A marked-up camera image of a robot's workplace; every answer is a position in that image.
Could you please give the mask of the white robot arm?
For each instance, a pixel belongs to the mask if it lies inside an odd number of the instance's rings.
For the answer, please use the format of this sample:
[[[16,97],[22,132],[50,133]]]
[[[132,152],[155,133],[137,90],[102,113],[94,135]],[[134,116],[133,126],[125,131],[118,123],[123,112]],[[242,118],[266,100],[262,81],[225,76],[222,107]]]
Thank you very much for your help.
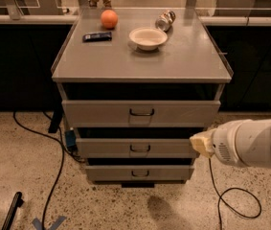
[[[229,166],[271,169],[271,119],[236,120],[194,134],[192,147]]]

